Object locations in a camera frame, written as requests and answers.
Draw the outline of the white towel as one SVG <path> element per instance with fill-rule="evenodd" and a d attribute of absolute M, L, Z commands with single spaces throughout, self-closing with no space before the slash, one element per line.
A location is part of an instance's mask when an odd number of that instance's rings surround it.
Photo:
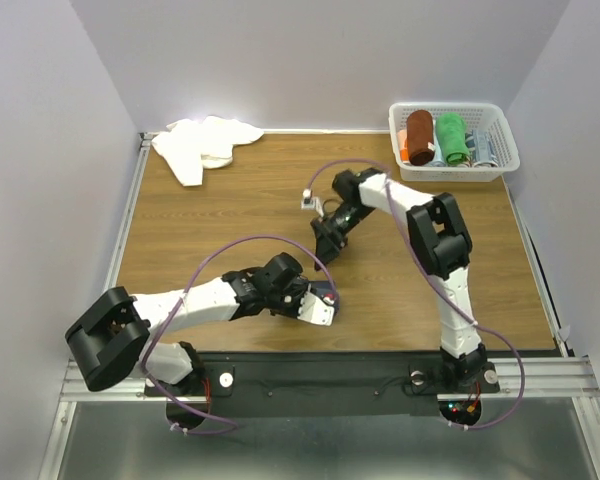
<path fill-rule="evenodd" d="M 201 122 L 182 119 L 166 126 L 151 146 L 184 187 L 200 186 L 205 170 L 220 169 L 233 161 L 236 146 L 258 141 L 264 131 L 236 119 L 207 116 Z"/>

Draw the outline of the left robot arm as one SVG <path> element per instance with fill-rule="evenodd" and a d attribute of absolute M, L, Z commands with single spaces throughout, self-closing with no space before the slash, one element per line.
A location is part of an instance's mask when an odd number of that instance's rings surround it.
<path fill-rule="evenodd" d="M 301 265 L 282 252 L 263 267 L 230 271 L 187 291 L 132 296 L 123 287 L 110 288 L 67 330 L 65 340 L 92 392 L 148 374 L 190 394 L 202 384 L 203 365 L 191 347 L 158 340 L 168 328 L 232 321 L 264 310 L 300 319 L 313 293 Z"/>

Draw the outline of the light blue rolled towel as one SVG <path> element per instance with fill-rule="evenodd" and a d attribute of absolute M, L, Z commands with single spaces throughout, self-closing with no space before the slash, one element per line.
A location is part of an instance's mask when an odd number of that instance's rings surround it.
<path fill-rule="evenodd" d="M 443 157 L 443 154 L 441 152 L 441 148 L 440 146 L 435 143 L 434 144 L 434 149 L 433 149 L 433 158 L 431 159 L 431 161 L 428 163 L 429 167 L 432 168 L 440 168 L 440 167 L 446 167 L 447 163 Z"/>

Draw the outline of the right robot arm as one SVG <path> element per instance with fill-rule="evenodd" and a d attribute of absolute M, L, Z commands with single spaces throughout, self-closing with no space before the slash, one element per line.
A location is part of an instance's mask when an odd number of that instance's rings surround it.
<path fill-rule="evenodd" d="M 453 195 L 432 195 L 409 188 L 376 169 L 338 173 L 332 190 L 340 204 L 326 213 L 307 188 L 302 207 L 318 216 L 310 225 L 315 255 L 323 264 L 334 261 L 348 244 L 348 234 L 375 211 L 394 217 L 406 235 L 412 258 L 437 295 L 442 364 L 440 378 L 452 390 L 471 384 L 486 365 L 487 354 L 474 319 L 468 272 L 472 239 Z"/>

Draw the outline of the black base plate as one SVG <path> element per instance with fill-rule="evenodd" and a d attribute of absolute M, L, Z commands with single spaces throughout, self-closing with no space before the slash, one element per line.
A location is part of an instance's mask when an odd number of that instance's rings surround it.
<path fill-rule="evenodd" d="M 487 363 L 455 380 L 434 351 L 200 353 L 211 396 L 200 379 L 175 387 L 188 405 L 229 419 L 355 415 L 436 416 L 443 395 L 463 400 L 497 393 Z"/>

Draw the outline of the dark blue towel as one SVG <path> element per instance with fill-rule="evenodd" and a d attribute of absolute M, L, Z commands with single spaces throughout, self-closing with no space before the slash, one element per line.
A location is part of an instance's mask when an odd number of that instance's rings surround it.
<path fill-rule="evenodd" d="M 319 298 L 329 298 L 335 301 L 337 297 L 336 290 L 326 280 L 310 281 L 310 291 Z"/>

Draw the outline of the white plastic basket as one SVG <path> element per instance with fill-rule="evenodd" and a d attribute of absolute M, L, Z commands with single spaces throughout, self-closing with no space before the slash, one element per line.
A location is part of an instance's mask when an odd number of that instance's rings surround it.
<path fill-rule="evenodd" d="M 495 152 L 495 167 L 412 166 L 401 159 L 398 131 L 406 126 L 407 117 L 416 110 L 428 111 L 433 120 L 444 113 L 461 116 L 469 130 L 489 135 Z M 520 166 L 518 148 L 510 125 L 500 107 L 481 102 L 408 101 L 397 102 L 388 111 L 389 134 L 395 163 L 404 181 L 412 182 L 491 182 L 516 171 Z"/>

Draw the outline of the blue patterned rolled towel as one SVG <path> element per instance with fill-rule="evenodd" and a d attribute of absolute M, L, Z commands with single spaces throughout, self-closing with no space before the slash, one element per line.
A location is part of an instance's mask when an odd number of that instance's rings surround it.
<path fill-rule="evenodd" d="M 473 168 L 496 168 L 499 166 L 491 137 L 486 131 L 473 129 L 465 134 L 465 144 L 470 153 Z"/>

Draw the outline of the brown rolled towel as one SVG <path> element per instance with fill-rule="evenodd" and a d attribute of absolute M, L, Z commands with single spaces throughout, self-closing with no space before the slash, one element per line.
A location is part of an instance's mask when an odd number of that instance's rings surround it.
<path fill-rule="evenodd" d="M 435 155 L 434 123 L 429 111 L 416 110 L 406 120 L 408 160 L 413 166 L 424 166 Z"/>

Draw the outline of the orange rolled towel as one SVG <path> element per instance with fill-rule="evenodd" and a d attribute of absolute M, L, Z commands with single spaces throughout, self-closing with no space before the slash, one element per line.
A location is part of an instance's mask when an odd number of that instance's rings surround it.
<path fill-rule="evenodd" d="M 407 130 L 405 128 L 397 132 L 397 140 L 399 145 L 400 159 L 403 163 L 409 162 L 408 144 L 407 144 Z"/>

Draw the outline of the green rolled towel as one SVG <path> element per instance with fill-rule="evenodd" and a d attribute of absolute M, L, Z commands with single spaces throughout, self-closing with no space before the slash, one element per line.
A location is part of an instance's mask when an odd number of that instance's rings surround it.
<path fill-rule="evenodd" d="M 445 162 L 457 166 L 469 160 L 469 149 L 465 134 L 467 126 L 463 117 L 457 113 L 444 113 L 438 117 L 435 133 Z"/>

